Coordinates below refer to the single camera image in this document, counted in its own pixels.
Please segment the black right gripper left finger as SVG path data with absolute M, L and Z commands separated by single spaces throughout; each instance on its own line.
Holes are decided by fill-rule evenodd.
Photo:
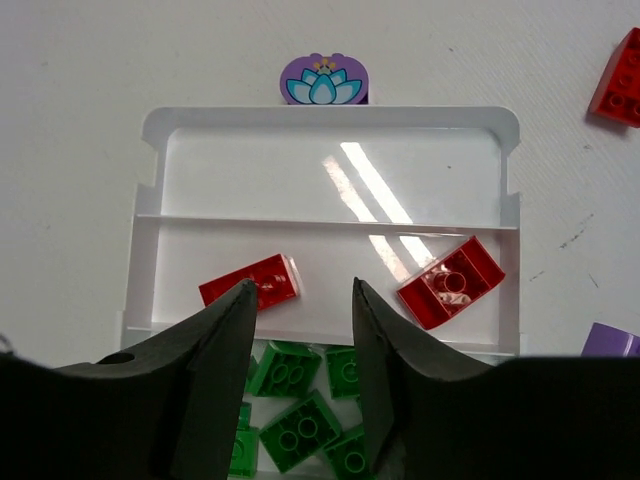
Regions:
M 5 479 L 224 479 L 249 368 L 257 289 L 244 280 L 96 363 L 1 356 Z

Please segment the green 2x4 lego plate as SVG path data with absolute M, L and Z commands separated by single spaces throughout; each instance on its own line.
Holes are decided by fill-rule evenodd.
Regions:
M 243 402 L 232 450 L 230 477 L 253 479 L 257 473 L 259 430 L 251 425 L 252 406 Z

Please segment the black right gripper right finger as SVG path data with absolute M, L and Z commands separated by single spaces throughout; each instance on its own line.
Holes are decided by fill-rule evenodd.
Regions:
M 639 362 L 517 357 L 489 365 L 353 283 L 372 472 L 381 479 L 635 479 Z

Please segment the green 2x2 lego brick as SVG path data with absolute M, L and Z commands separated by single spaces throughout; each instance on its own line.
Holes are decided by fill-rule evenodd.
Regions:
M 342 434 L 342 426 L 323 395 L 312 390 L 260 431 L 259 439 L 279 473 L 287 473 Z

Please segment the red and green lego stack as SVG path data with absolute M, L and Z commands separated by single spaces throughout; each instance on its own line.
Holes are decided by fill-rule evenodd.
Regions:
M 300 296 L 293 260 L 276 254 L 201 284 L 199 293 L 204 305 L 211 304 L 244 280 L 251 280 L 256 285 L 259 311 Z

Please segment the green lego from stack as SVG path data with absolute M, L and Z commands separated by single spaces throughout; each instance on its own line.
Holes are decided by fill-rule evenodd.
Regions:
M 325 363 L 330 395 L 333 399 L 353 399 L 359 396 L 355 348 L 329 346 L 325 350 Z

